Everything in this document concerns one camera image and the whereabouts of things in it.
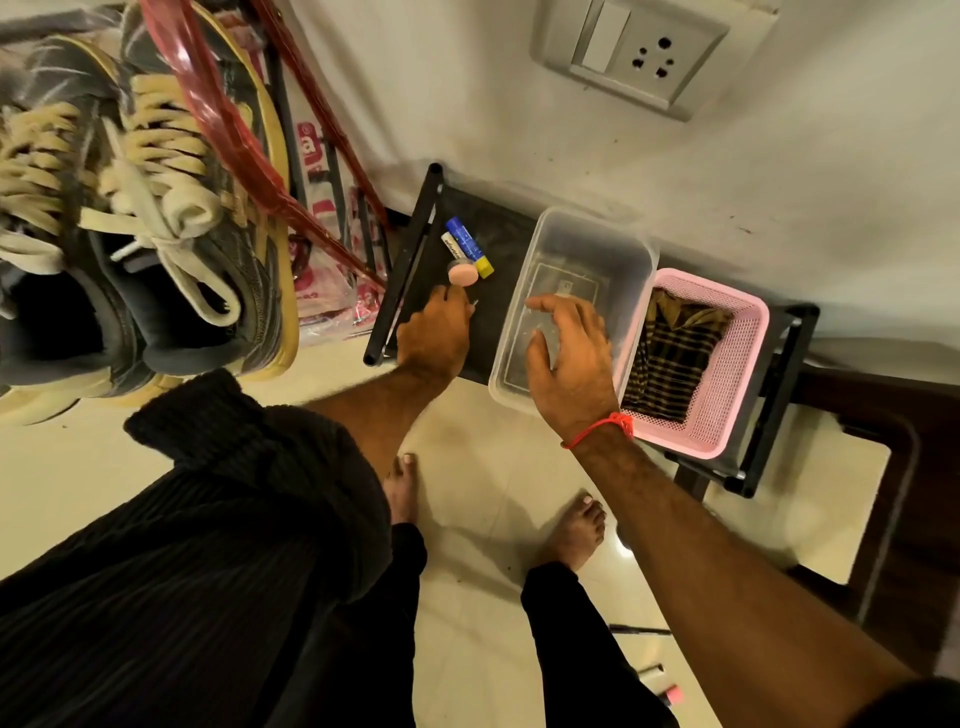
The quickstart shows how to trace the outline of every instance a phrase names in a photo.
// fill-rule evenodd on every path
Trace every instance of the clear plastic container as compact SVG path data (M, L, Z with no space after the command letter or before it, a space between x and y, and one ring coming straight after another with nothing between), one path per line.
M659 257L635 232L572 210L546 210L534 231L500 334L489 383L493 398L537 414L527 385L527 345L534 330L541 329L550 363L556 365L560 335L550 314L531 311L524 301L528 296L557 293L590 301L606 320L613 344L613 387L617 398L623 399Z

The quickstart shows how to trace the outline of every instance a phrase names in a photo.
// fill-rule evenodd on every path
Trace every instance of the hand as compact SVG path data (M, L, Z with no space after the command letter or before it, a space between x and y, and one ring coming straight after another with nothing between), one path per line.
M553 294L527 299L527 307L553 314L560 330L557 368L539 329L527 347L527 376L534 404L553 430L570 442L587 427L620 410L613 390L612 346L603 318L588 302Z
M420 313L396 330L396 361L445 387L460 374L470 348L473 306L459 285L438 285Z

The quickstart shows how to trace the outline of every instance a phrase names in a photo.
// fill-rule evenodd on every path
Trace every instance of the white wall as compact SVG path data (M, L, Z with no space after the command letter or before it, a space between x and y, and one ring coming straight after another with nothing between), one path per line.
M824 334L960 347L960 3L784 0L686 125L535 64L536 0L293 3L388 204L439 159L820 303Z

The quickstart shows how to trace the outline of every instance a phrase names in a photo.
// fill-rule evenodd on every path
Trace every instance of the grey sneaker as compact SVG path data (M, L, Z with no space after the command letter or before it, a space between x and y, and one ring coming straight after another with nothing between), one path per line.
M130 314L75 225L95 197L99 119L117 114L113 72L93 46L52 36L27 59L8 99L0 145L0 384L14 392L121 397L156 380L140 360Z
M247 53L194 6L224 90L284 179L286 146ZM144 360L168 375L218 367L275 376L299 339L286 225L261 215L217 159L136 3L121 27L122 132L101 209L85 209L104 270L147 342Z

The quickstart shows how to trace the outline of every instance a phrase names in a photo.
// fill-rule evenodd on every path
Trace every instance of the pink plastic basket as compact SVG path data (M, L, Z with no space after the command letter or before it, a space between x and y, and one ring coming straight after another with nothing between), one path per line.
M722 453L730 440L770 324L770 309L756 296L672 268L657 271L654 287L687 301L709 303L736 314L713 350L686 420L675 423L624 410L634 418L637 439L709 460Z

